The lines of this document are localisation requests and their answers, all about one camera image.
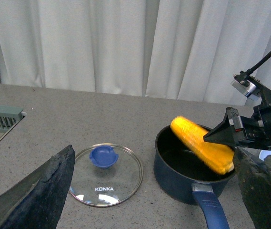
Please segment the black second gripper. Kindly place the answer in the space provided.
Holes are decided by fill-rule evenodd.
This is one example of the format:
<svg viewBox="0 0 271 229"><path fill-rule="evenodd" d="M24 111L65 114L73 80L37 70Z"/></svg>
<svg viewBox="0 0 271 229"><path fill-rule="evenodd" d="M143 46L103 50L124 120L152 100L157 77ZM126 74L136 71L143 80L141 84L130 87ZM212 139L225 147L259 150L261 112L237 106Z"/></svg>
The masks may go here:
<svg viewBox="0 0 271 229"><path fill-rule="evenodd" d="M243 203L256 229L271 229L271 155L261 160L241 147L271 150L271 90L261 86L261 104L250 118L227 107L223 121L203 136L236 148L233 163Z"/></svg>

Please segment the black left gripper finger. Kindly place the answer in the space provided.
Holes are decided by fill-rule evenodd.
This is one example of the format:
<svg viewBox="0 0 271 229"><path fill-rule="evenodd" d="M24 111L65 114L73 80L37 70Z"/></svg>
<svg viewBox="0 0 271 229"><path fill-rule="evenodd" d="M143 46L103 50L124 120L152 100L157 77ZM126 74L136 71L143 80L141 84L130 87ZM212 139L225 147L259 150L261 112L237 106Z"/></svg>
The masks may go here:
<svg viewBox="0 0 271 229"><path fill-rule="evenodd" d="M75 165L71 145L0 195L0 229L54 229L60 220Z"/></svg>

